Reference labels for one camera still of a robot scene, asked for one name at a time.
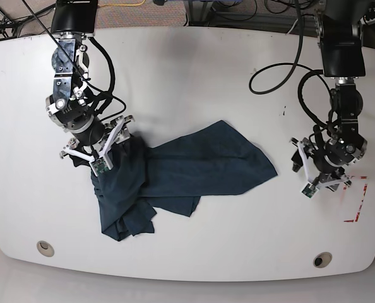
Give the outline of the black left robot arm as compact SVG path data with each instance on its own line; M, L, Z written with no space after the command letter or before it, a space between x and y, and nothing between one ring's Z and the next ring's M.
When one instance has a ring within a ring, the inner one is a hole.
M316 30L323 67L301 79L297 96L304 112L314 121L312 134L302 140L291 139L297 146L293 171L304 169L307 183L302 194L312 198L319 189L336 191L339 184L351 185L345 166L356 163L365 154L367 140L359 134L358 116L363 99L355 79L364 77L362 25L370 1L327 1L316 13ZM305 105L302 90L313 76L335 80L329 90L330 111L326 122L320 121Z

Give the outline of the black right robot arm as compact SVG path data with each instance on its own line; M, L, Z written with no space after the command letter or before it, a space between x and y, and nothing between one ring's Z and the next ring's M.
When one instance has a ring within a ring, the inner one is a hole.
M53 92L46 100L49 118L71 133L77 148L103 146L114 127L100 117L116 99L114 65L107 51L95 40L98 1L57 1L52 19L51 37L57 47L52 55ZM90 84L89 40L107 61L109 87Z

